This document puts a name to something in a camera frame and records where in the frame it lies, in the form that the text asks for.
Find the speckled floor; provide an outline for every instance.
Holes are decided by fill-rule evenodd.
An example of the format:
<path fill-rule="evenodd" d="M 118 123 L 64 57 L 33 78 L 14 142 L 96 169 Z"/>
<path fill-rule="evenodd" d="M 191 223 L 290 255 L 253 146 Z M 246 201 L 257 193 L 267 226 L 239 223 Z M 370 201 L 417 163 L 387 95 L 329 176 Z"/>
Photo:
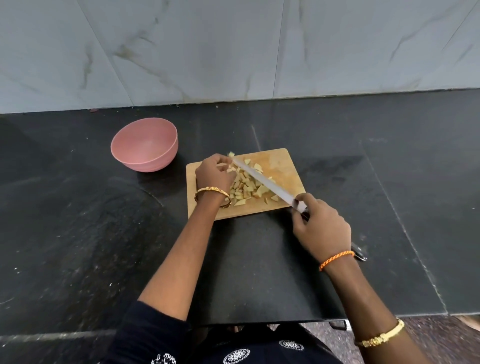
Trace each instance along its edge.
<path fill-rule="evenodd" d="M 480 363 L 480 332 L 455 317 L 409 317 L 403 320 L 413 339 L 434 363 Z M 327 344 L 343 363 L 363 363 L 358 348 L 353 344 L 351 331 L 333 330 L 328 322 L 302 325 Z"/>

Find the hand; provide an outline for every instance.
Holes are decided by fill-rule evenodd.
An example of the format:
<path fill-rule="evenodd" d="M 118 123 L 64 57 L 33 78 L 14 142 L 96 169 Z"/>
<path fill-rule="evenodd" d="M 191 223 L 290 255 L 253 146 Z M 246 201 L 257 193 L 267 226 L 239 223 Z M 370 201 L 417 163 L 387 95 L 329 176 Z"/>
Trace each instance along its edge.
<path fill-rule="evenodd" d="M 218 167 L 218 163 L 226 163 L 226 165 Z M 233 171 L 230 173 L 226 172 L 228 165 L 231 163 L 232 158 L 221 154 L 213 154 L 211 157 L 204 159 L 202 164 L 195 170 L 197 176 L 197 188 L 218 187 L 226 193 L 229 193 L 230 186 L 237 175 Z M 223 196 L 215 191 L 211 192 L 211 195 L 213 194 Z"/>
<path fill-rule="evenodd" d="M 310 219 L 304 221 L 300 212 L 294 210 L 293 233 L 319 263 L 351 249 L 350 225 L 337 210 L 322 200 L 316 200 L 311 194 L 300 194 L 296 199 L 305 202 Z"/>

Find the black sleeve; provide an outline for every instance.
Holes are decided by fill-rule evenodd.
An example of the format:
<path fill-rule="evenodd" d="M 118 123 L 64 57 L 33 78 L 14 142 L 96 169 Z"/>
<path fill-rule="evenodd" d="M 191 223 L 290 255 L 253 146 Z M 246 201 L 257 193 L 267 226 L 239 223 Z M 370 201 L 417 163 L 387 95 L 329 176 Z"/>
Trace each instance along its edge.
<path fill-rule="evenodd" d="M 123 319 L 104 364 L 175 364 L 189 324 L 136 301 Z"/>

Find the orange bracelet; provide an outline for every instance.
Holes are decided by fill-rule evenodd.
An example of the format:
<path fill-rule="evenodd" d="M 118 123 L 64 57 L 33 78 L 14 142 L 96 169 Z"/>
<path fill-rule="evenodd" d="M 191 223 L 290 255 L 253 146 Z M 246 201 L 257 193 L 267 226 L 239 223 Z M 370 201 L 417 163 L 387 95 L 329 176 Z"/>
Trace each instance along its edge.
<path fill-rule="evenodd" d="M 346 250 L 344 252 L 338 253 L 337 255 L 334 255 L 333 257 L 328 258 L 322 264 L 320 264 L 320 269 L 319 270 L 322 271 L 323 268 L 325 268 L 325 266 L 328 263 L 333 262 L 335 259 L 340 258 L 341 256 L 344 256 L 344 255 L 348 255 L 348 254 L 351 254 L 352 256 L 355 256 L 355 253 L 352 250 Z"/>

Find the knife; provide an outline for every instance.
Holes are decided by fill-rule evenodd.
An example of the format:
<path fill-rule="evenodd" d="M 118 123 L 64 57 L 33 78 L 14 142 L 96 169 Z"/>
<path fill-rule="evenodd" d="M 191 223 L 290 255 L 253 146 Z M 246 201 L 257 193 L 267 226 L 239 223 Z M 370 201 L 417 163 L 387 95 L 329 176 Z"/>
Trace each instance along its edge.
<path fill-rule="evenodd" d="M 233 163 L 235 163 L 238 167 L 242 168 L 243 170 L 247 171 L 253 178 L 255 178 L 258 182 L 264 184 L 270 191 L 275 193 L 278 197 L 284 200 L 287 204 L 292 206 L 298 212 L 300 212 L 302 218 L 305 221 L 310 219 L 310 213 L 308 212 L 307 205 L 303 201 L 298 201 L 295 199 L 288 191 L 280 187 L 279 185 L 275 184 L 273 181 L 266 178 L 264 175 L 260 174 L 256 169 L 247 166 L 245 163 L 240 162 L 237 159 L 233 158 Z M 365 253 L 358 247 L 355 243 L 352 242 L 352 250 L 355 253 L 355 258 L 361 261 L 366 261 L 367 256 Z"/>

